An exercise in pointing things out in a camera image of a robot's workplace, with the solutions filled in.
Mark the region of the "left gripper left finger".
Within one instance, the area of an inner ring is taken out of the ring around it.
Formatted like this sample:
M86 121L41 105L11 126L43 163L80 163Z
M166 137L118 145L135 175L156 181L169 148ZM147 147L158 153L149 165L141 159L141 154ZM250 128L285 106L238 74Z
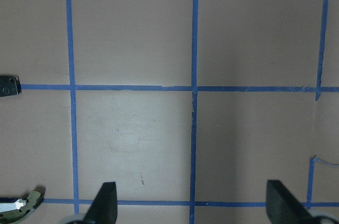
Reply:
M118 216L117 188L115 182L102 184L93 203L87 211L83 223L114 224Z

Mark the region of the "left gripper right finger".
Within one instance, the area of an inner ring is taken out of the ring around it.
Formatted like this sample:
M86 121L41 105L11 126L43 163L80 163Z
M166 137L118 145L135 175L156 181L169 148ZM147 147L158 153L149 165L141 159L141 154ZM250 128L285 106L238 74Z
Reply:
M266 214L271 223L307 223L313 217L280 180L266 183Z

